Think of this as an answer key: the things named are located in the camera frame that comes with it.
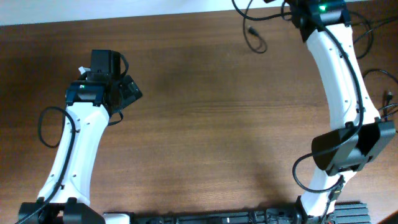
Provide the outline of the black cable silver plug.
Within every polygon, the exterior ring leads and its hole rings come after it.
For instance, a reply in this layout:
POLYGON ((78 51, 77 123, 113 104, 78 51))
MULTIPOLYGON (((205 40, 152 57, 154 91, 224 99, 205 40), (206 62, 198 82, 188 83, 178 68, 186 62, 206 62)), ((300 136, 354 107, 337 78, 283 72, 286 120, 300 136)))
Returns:
POLYGON ((258 31, 253 28, 253 26, 247 25, 246 24, 246 19, 243 18, 243 37, 244 40, 249 47, 249 49, 256 53, 256 54, 264 54, 267 51, 267 43, 266 41, 261 37, 261 35, 258 33, 258 31), (248 34, 251 36, 255 37, 259 41, 259 45, 257 47, 254 47, 249 39, 248 39, 248 34))

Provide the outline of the black cable gold plug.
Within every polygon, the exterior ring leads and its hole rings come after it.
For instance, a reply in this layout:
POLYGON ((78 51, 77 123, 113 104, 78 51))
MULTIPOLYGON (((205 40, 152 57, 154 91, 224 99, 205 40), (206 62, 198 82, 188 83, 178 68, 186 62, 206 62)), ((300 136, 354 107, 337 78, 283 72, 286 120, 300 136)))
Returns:
POLYGON ((361 20, 360 22, 353 23, 351 25, 352 27, 364 26, 364 32, 354 39, 353 44, 354 45, 357 44, 360 40, 362 40, 365 37, 368 39, 364 52, 356 56, 358 60, 365 58, 365 56, 367 56, 367 54, 371 51, 374 43, 374 31, 384 25, 397 21, 397 15, 383 19, 369 20, 364 15, 358 12, 349 11, 349 14, 351 16, 356 16, 361 20))

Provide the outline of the black cable small plug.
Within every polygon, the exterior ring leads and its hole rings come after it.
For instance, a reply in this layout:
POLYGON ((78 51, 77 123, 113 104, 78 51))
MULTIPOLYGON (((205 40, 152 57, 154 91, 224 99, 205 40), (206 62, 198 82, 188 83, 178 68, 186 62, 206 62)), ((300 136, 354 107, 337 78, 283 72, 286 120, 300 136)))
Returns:
MULTIPOLYGON (((397 84, 397 78, 393 76, 393 74, 387 72, 386 70, 380 68, 371 68, 369 70, 366 70, 362 74, 363 78, 366 78, 366 76, 369 75, 370 73, 381 73, 390 78, 391 80, 393 80, 395 84, 397 84)), ((382 107, 379 108, 379 111, 382 111, 381 118, 384 121, 388 121, 390 117, 394 116, 397 113, 397 103, 393 103, 392 102, 393 99, 394 99, 394 94, 391 91, 384 92, 382 107)))

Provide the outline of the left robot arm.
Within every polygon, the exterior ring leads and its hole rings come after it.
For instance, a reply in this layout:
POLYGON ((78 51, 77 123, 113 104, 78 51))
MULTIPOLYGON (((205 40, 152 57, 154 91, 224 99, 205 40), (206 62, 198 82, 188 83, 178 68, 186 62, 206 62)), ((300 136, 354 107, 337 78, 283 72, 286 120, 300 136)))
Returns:
POLYGON ((99 214, 90 207, 90 183, 104 130, 115 123, 112 115, 142 97, 127 74, 124 55, 113 50, 93 50, 90 67, 80 67, 80 76, 65 93, 65 105, 47 107, 63 116, 62 137, 54 145, 57 154, 50 174, 35 202, 24 202, 19 223, 131 223, 128 212, 99 214))

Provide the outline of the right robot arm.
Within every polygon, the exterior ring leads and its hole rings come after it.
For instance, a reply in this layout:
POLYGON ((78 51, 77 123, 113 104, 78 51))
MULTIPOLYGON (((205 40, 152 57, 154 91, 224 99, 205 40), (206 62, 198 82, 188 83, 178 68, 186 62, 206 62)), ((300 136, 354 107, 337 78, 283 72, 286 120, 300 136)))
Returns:
POLYGON ((294 207, 295 223, 338 223, 336 201, 347 182, 377 158, 396 135, 384 121, 365 87, 356 54, 349 10, 344 1, 288 1, 291 21, 320 72, 330 132, 315 137, 306 158, 316 164, 309 186, 294 207))

